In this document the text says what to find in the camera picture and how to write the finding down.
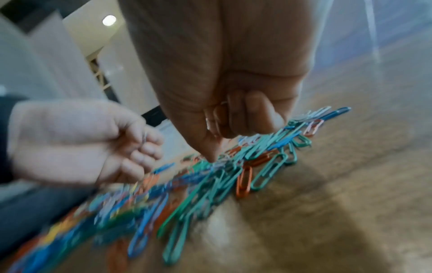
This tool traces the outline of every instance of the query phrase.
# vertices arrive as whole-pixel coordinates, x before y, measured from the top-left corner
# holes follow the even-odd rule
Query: ceiling
[[[107,27],[102,19],[114,15],[117,21]],[[67,16],[63,23],[84,56],[102,48],[124,24],[117,0],[91,0]]]

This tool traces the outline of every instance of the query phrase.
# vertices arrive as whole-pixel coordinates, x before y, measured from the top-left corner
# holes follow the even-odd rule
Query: pile of paper clips
[[[308,137],[313,136],[325,121],[350,108],[343,107],[326,114],[329,110],[330,107],[324,107],[297,116],[274,134],[242,137],[238,145],[226,151],[215,163],[209,163],[201,156],[185,157],[182,162],[193,165],[184,168],[168,183],[157,184],[159,173],[174,163],[153,171],[140,183],[96,195],[48,232],[23,245],[8,272],[47,272],[90,237],[94,237],[95,246],[122,242],[123,247],[116,247],[124,249],[125,253],[117,253],[117,256],[127,260],[144,251],[152,234],[161,238],[169,231],[162,257],[168,265],[176,263],[194,221],[209,217],[234,188],[239,199],[264,188],[282,166],[297,162],[296,148],[310,146]],[[265,166],[253,177],[253,167],[262,164]],[[128,245],[124,240],[120,241],[128,236],[132,236]],[[124,270],[112,267],[115,266],[111,266],[111,272]]]

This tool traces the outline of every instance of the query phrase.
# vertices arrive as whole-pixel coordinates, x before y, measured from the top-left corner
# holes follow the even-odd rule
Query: table surface
[[[432,272],[432,31],[313,73],[296,112],[352,107],[326,122],[262,191],[228,199],[163,265],[152,240],[130,273]],[[106,272],[85,243],[55,272]]]

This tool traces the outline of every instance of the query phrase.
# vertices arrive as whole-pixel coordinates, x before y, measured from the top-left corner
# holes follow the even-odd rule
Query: ceiling light
[[[109,27],[112,26],[117,21],[117,18],[114,15],[107,15],[103,20],[102,24]]]

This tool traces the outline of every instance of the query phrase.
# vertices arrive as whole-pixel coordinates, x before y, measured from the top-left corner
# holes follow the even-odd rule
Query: dark sleeve
[[[7,183],[13,179],[7,155],[8,125],[12,108],[21,100],[23,99],[0,97],[0,183]]]

